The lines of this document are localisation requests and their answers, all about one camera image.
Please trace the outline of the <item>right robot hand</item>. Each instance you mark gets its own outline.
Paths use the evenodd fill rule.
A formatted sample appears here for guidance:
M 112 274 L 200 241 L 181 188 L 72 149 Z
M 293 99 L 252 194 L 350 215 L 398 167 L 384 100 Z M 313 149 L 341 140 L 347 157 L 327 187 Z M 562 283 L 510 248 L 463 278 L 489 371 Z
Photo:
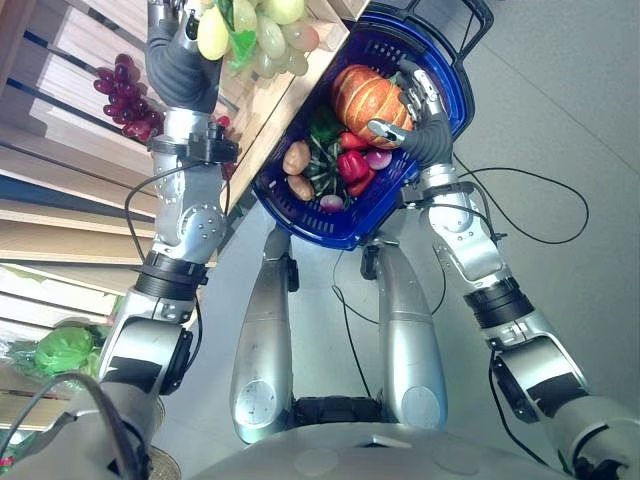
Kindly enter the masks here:
M 418 64 L 401 59 L 398 63 L 400 100 L 413 122 L 411 130 L 381 118 L 367 122 L 375 135 L 402 149 L 426 170 L 436 164 L 451 164 L 453 136 L 437 85 Z

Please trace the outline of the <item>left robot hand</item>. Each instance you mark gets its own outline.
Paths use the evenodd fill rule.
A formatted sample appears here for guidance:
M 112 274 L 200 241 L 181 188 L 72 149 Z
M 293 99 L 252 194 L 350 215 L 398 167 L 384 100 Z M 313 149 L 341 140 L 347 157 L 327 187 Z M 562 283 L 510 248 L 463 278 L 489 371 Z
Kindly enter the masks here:
M 221 62 L 200 53 L 199 26 L 196 11 L 184 1 L 149 1 L 145 68 L 150 86 L 167 106 L 211 114 Z

